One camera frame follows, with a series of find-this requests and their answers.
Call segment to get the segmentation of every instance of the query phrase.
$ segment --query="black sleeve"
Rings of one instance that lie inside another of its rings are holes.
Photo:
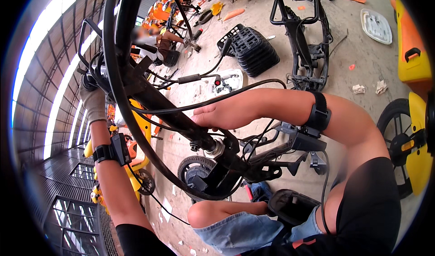
[[[336,236],[315,235],[243,255],[387,255],[396,243],[400,219],[393,164],[378,157],[358,167],[347,181]]]
[[[142,226],[121,224],[116,232],[125,256],[175,255],[157,236]]]

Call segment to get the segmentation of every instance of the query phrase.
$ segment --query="wrist-mounted device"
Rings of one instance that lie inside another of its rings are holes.
[[[130,153],[123,133],[119,133],[110,138],[110,145],[99,145],[95,148],[94,161],[115,160],[121,166],[131,163]]]
[[[326,143],[319,138],[320,133],[328,127],[331,111],[327,109],[326,99],[322,93],[311,93],[316,102],[313,104],[308,121],[295,133],[291,147],[294,150],[323,151],[326,148]]]

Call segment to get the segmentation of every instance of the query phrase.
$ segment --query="denim shorts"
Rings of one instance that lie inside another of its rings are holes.
[[[322,234],[316,223],[314,207],[307,221],[284,235],[282,243],[294,242],[313,235]],[[284,225],[271,220],[267,215],[236,213],[210,226],[193,229],[204,243],[226,256],[233,256],[249,250],[270,246]]]

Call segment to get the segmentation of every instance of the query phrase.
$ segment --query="glove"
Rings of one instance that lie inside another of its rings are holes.
[[[88,91],[83,86],[83,77],[80,76],[79,96],[83,101],[83,107],[87,109],[89,123],[106,120],[105,94],[101,88],[97,87],[94,91]]]

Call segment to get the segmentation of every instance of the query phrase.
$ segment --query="person's right arm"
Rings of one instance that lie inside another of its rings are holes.
[[[390,157],[382,134],[363,108],[339,96],[324,96],[331,118],[323,134],[346,146],[351,161],[348,175],[370,159]],[[310,92],[261,88],[198,108],[192,119],[203,127],[224,129],[240,128],[262,117],[300,126],[307,122],[313,104]]]

